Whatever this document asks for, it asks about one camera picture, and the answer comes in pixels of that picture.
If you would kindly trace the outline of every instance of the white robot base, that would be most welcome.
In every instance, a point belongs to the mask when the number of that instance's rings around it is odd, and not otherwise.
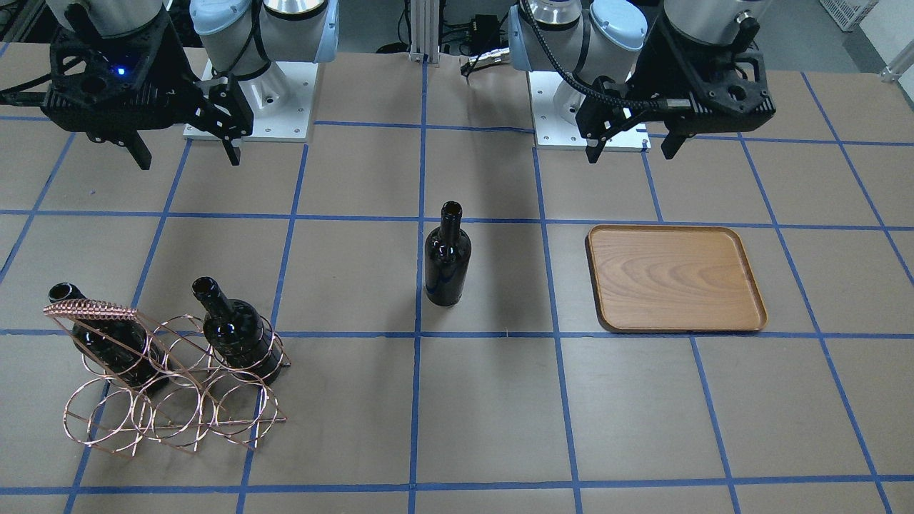
[[[529,71],[527,76],[533,125],[537,131],[537,147],[580,150],[587,146],[587,140],[580,136],[578,126],[574,124],[574,113],[569,111],[570,107],[577,107],[578,100],[574,95],[559,90],[564,81],[558,73]],[[575,92],[570,87],[567,87],[567,90]],[[647,135],[647,126],[640,123],[627,132],[616,134],[606,143],[603,151],[642,152],[650,148],[651,138]]]
[[[241,83],[254,111],[254,129],[244,141],[307,143],[314,124],[314,95],[319,65],[312,62],[275,62],[257,79]],[[207,62],[203,78],[212,76]],[[210,133],[185,125],[186,139],[217,141]]]

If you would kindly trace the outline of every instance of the wooden tray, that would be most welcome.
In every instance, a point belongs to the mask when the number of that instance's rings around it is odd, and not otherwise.
[[[612,330],[761,330],[768,321],[733,230],[599,225],[587,251],[600,321]]]

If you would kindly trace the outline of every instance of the white basket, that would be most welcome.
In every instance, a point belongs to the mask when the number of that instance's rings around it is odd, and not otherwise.
[[[832,15],[841,30],[851,32],[879,0],[819,0],[819,3]]]

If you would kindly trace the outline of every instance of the wine bottle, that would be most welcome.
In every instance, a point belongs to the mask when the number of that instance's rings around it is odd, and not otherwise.
[[[281,369],[280,351],[270,346],[272,332],[264,329],[257,309],[241,300],[229,300],[208,276],[196,279],[192,289],[207,310],[203,335],[225,363],[257,375],[266,384],[276,380]]]
[[[84,298],[85,296],[79,288],[67,282],[51,287],[48,292],[48,300],[51,303]],[[140,324],[135,321],[116,319],[81,319],[80,322],[87,327],[94,328],[104,336],[88,330],[80,324],[74,324],[71,334],[81,343],[77,344],[74,341],[74,346],[90,359],[99,362],[116,374],[131,389],[140,390],[150,380],[155,380],[145,390],[146,394],[152,395],[168,383],[162,372],[150,362],[150,359],[162,362],[162,354],[158,347],[150,344],[148,357],[143,356],[146,346],[146,331]],[[113,339],[120,341],[130,349],[117,344]]]
[[[463,279],[472,245],[461,230],[463,209],[449,201],[441,207],[441,226],[425,240],[425,294],[435,305],[456,304],[463,293]]]

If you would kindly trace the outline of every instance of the bottle neck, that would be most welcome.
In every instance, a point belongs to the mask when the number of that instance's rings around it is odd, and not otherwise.
[[[85,294],[77,286],[69,282],[61,282],[51,287],[50,291],[48,291],[48,301],[52,304],[64,300],[81,300],[85,297]]]
[[[448,246],[456,246],[460,240],[460,221],[463,210],[457,202],[447,202],[441,208],[441,240]]]
[[[215,280],[201,277],[194,281],[194,297],[199,300],[210,317],[217,321],[228,321],[235,314],[229,299],[219,289]]]

